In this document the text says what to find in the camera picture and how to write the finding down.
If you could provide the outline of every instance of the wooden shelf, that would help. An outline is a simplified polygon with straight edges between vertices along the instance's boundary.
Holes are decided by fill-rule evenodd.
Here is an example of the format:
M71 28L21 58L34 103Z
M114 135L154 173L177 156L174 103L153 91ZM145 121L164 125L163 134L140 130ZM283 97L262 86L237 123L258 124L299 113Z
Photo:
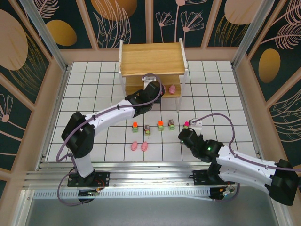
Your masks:
M122 46L122 77L183 75L184 59L180 43L130 44Z
M159 76L161 82L166 87L166 93L162 98L175 98L181 95L181 84L178 75ZM169 94L168 89L171 85L175 86L175 94ZM127 95L133 94L136 91L143 89L143 81L141 76L132 76L126 78L126 93Z

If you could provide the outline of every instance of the grid tile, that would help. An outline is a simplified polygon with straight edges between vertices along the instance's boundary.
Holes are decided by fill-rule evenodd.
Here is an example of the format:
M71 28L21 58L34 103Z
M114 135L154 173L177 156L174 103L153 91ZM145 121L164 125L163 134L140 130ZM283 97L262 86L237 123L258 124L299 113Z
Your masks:
M236 135L236 142L232 144L232 148L256 157L229 62L199 61L188 62L188 65L190 71L183 93L181 111L176 112L174 98L163 98L161 104L154 104L152 110L145 115L120 121L100 131L95 136L95 144L91 151L93 162L199 161L193 157L190 149L180 144L178 134L186 121L211 113L230 116ZM73 64L46 161L55 161L57 151L63 142L62 131L74 112L80 111L83 115L98 112L124 98L117 70L118 63L115 62ZM161 119L164 122L163 132L158 131L157 127ZM175 130L168 129L169 119L174 120ZM132 132L134 121L138 122L138 133ZM149 136L144 135L145 124L150 125ZM231 126L221 116L204 119L202 134L204 139L219 140L225 145L228 145L232 138ZM134 152L130 150L133 141L139 143ZM146 152L141 151L143 141L148 142ZM68 153L68 149L65 148L63 153Z

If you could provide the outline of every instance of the white grid floor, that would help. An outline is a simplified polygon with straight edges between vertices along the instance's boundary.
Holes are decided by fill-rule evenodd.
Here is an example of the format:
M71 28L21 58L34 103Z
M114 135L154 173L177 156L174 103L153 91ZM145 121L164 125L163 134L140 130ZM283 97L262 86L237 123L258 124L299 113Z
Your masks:
M174 98L163 98L161 104L155 104L145 115L122 121L103 130L95 137L95 144L90 153L93 162L198 161L189 149L180 144L177 137L185 121L210 113L229 116L236 134L232 148L256 157L230 63L189 61L188 65L189 77L180 112L176 112ZM45 161L55 161L63 143L61 134L64 126L74 112L97 112L123 99L117 71L116 62L73 63ZM175 130L170 131L165 126L163 132L158 131L158 121L162 120L164 125L167 125L169 119L174 120ZM138 122L138 133L132 132L134 121ZM150 136L144 135L143 127L147 124L150 125ZM203 120L202 134L204 139L218 140L228 145L232 130L225 118L214 116ZM139 146L136 151L131 151L130 146L134 141L137 141ZM149 143L146 152L141 151L143 141Z

